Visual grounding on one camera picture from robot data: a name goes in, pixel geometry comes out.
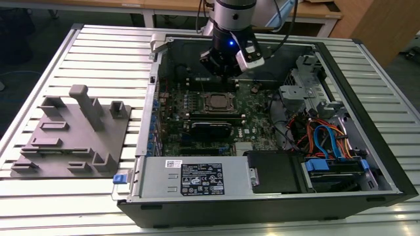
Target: motherboard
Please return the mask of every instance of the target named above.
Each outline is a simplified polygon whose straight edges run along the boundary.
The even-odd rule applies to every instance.
[[[163,81],[163,155],[237,156],[247,150],[277,150],[267,112],[273,90],[239,81],[215,91],[209,83],[195,85]]]

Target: wooden desk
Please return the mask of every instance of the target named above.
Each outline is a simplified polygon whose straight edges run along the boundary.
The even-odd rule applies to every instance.
[[[145,0],[145,12],[150,11],[145,14],[146,22],[154,22],[153,19],[147,20],[149,15],[197,16],[199,4],[201,0]],[[323,3],[302,2],[298,6],[297,22],[323,25],[318,37],[330,36],[337,22],[342,18],[342,12],[330,11]],[[147,24],[146,27],[153,28],[155,24]]]
[[[99,11],[143,14],[146,27],[154,28],[155,15],[197,16],[201,0],[0,0],[0,6],[54,10]],[[322,24],[319,37],[329,37],[341,12],[331,12],[322,3],[302,2],[297,22]]]

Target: barcode sticker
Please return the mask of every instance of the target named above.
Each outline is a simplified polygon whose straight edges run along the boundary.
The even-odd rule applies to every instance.
[[[167,168],[182,168],[183,160],[167,160],[166,167]]]

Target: white label sticker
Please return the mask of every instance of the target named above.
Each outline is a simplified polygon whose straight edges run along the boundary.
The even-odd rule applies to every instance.
[[[166,167],[167,168],[182,168],[183,160],[167,160]]]
[[[129,3],[123,3],[123,6],[133,6],[133,7],[141,7],[141,4],[129,4]]]

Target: wire bundle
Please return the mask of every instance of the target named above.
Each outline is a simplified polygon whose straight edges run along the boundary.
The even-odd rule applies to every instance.
[[[343,157],[343,158],[353,158],[353,155],[350,154],[350,148],[349,148],[349,138],[343,131],[333,124],[330,124],[327,121],[319,118],[311,118],[309,123],[307,123],[307,134],[301,138],[298,141],[297,145],[309,139],[309,157],[315,156],[315,157],[326,157],[329,155],[330,159],[334,159],[335,157],[327,153],[327,151],[322,148],[322,145],[318,143],[318,131],[319,130],[327,130],[330,135],[331,135],[331,140],[333,140],[333,148],[334,148],[334,153],[337,158]]]

